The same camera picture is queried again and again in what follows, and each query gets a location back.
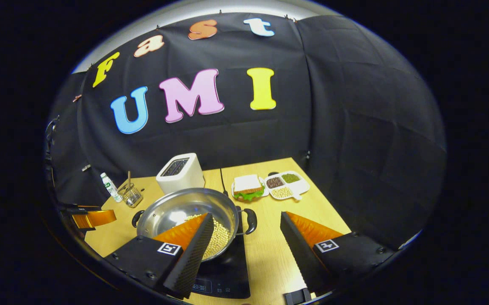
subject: letter u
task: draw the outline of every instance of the letter u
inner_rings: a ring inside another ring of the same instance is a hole
[[[132,98],[135,99],[135,104],[137,106],[138,116],[133,122],[128,120],[126,115],[126,97],[119,97],[111,103],[111,109],[114,112],[114,119],[116,121],[116,126],[121,133],[127,135],[131,133],[136,133],[141,130],[148,121],[148,110],[146,108],[146,100],[144,100],[144,93],[147,92],[147,87],[139,87],[132,91],[130,94]]]

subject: letter m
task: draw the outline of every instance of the letter m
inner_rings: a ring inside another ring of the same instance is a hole
[[[167,102],[165,122],[175,123],[184,117],[182,112],[178,110],[177,103],[186,111],[188,116],[193,116],[198,99],[201,103],[199,114],[217,114],[223,111],[224,105],[220,103],[216,91],[216,75],[218,75],[217,69],[206,69],[198,72],[191,89],[188,89],[178,78],[162,81],[160,89],[165,91]]]

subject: black pan handle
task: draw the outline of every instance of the black pan handle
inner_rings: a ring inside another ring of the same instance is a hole
[[[144,210],[138,211],[132,218],[132,226],[134,228],[137,227],[137,221],[139,220],[139,217],[141,217],[141,214],[144,213]]]
[[[249,208],[245,208],[244,210],[238,210],[237,212],[239,213],[242,213],[242,212],[246,212],[246,214],[248,215],[246,217],[246,222],[248,222],[248,230],[246,230],[246,232],[244,233],[237,233],[237,235],[248,235],[252,232],[254,232],[254,230],[256,230],[257,228],[257,216],[256,216],[256,212],[250,210]]]

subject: white divided tray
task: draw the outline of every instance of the white divided tray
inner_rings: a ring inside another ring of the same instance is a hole
[[[265,186],[265,189],[263,191],[263,195],[261,195],[261,197],[269,196],[269,188],[267,187],[267,183],[265,183],[265,181],[263,180],[263,178],[261,178],[259,176],[258,176],[258,178],[260,180],[260,183]],[[231,196],[233,196],[233,198],[235,198],[235,193],[233,193],[234,192],[234,189],[235,189],[235,183],[233,182],[231,184]]]
[[[282,176],[285,175],[285,174],[295,175],[295,176],[297,176],[299,178],[299,180],[298,181],[295,181],[295,182],[287,183],[284,180],[284,178],[282,178]],[[267,181],[269,181],[270,179],[272,179],[274,177],[278,177],[282,181],[283,185],[281,185],[279,187],[275,187],[273,189],[270,189],[269,186],[267,185]],[[291,193],[292,193],[291,196],[277,197],[277,196],[275,196],[273,194],[273,190],[275,190],[275,189],[283,189],[284,187],[287,187],[288,189],[291,190]],[[279,174],[266,177],[265,178],[265,189],[269,189],[269,193],[275,199],[282,200],[282,199],[287,199],[287,198],[294,197],[295,199],[300,200],[301,199],[301,196],[300,195],[302,193],[305,193],[306,191],[308,191],[310,189],[310,184],[308,184],[308,182],[306,180],[304,180],[301,175],[297,174],[296,172],[294,172],[292,170],[289,170],[287,172],[280,172]]]

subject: table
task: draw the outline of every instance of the table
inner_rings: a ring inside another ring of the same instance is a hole
[[[277,200],[269,195],[260,198],[258,201],[247,203],[238,201],[231,196],[231,184],[235,177],[257,174],[259,177],[266,178],[270,172],[285,172],[287,170],[297,172],[310,184],[310,190],[301,195],[301,201],[296,201],[293,198]],[[203,174],[205,188],[223,191],[219,169],[204,170]],[[241,305],[245,303],[285,305],[283,294],[303,289],[306,284],[280,230],[281,212],[288,211],[298,214],[342,234],[350,233],[351,230],[314,182],[308,178],[292,158],[223,168],[222,174],[225,189],[229,192],[229,198],[233,200],[235,205],[243,209],[250,208],[257,215],[257,229],[252,234],[244,236],[251,296],[248,299],[222,299],[192,293],[190,298],[184,299],[184,301],[197,305]],[[117,203],[110,197],[102,206],[102,210],[114,210],[116,220],[98,226],[96,230],[86,234],[86,243],[102,257],[111,254],[134,238],[136,229],[131,224],[134,214],[140,210],[145,210],[163,196],[163,191],[157,185],[155,176],[132,178],[132,183],[142,192],[144,197],[138,206],[130,208],[122,202]],[[243,222],[243,230],[247,228],[248,224]]]

